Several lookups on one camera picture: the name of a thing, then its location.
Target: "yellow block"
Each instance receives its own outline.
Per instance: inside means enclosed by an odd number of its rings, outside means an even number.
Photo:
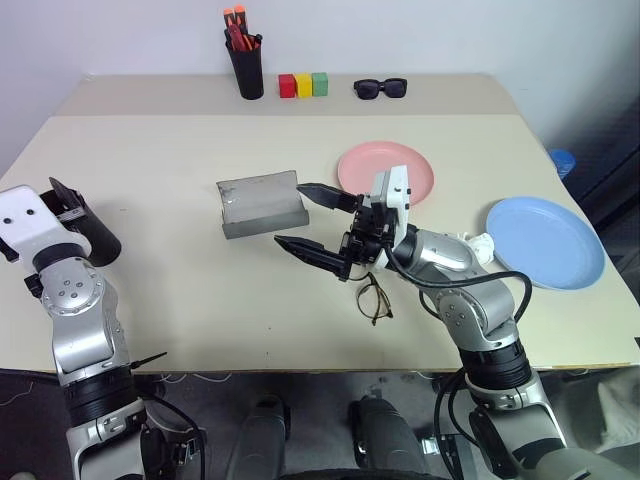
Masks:
[[[310,73],[296,73],[296,93],[299,98],[310,97],[313,95],[313,81]]]

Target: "floor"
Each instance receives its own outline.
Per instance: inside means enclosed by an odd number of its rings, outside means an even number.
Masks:
[[[226,378],[207,377],[214,381]],[[224,477],[240,425],[263,393],[280,395],[292,410],[291,438],[286,446],[288,473],[356,466],[347,425],[347,406],[352,400],[365,394],[380,394],[394,404],[415,431],[424,434],[431,431],[435,400],[431,381],[417,373],[234,374],[216,383],[177,375],[167,382],[163,382],[165,399],[184,409],[207,430],[207,478],[213,480]],[[0,379],[0,403],[28,388],[29,382],[22,379]],[[471,400],[466,392],[458,400],[456,410],[464,425]],[[151,405],[149,411],[165,427],[184,428],[162,407]],[[38,480],[71,478],[64,435],[68,418],[57,387],[34,384],[29,395],[0,407],[0,425],[0,480],[17,471],[31,471]],[[443,423],[443,432],[453,432],[448,420]],[[479,453],[472,451],[476,471],[466,472],[465,478],[496,478],[486,471]],[[623,463],[637,465],[638,449],[631,449],[623,457]],[[446,477],[439,457],[430,456],[427,460],[434,475]]]

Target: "eyeglasses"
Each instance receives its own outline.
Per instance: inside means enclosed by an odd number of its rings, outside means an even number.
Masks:
[[[361,100],[373,100],[381,91],[390,98],[402,98],[407,93],[405,78],[387,78],[384,82],[367,78],[354,82],[353,89]]]
[[[387,293],[382,289],[376,280],[376,277],[374,277],[372,273],[369,272],[364,277],[350,278],[349,280],[354,280],[356,282],[369,280],[369,283],[358,289],[358,292],[356,293],[356,304],[358,305],[360,313],[371,319],[373,326],[376,325],[376,322],[380,318],[393,318],[389,297],[387,297]]]

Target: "pink plate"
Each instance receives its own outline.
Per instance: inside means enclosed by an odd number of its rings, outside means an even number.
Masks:
[[[433,188],[431,165],[414,149],[395,142],[366,142],[353,147],[340,157],[338,180],[347,192],[366,193],[376,173],[397,165],[406,165],[409,170],[411,205],[424,200]]]

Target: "white wall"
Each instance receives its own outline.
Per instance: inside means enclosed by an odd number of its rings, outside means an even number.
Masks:
[[[222,0],[0,0],[0,173],[84,73],[218,73]],[[268,72],[486,72],[546,145],[640,88],[638,0],[246,0]]]

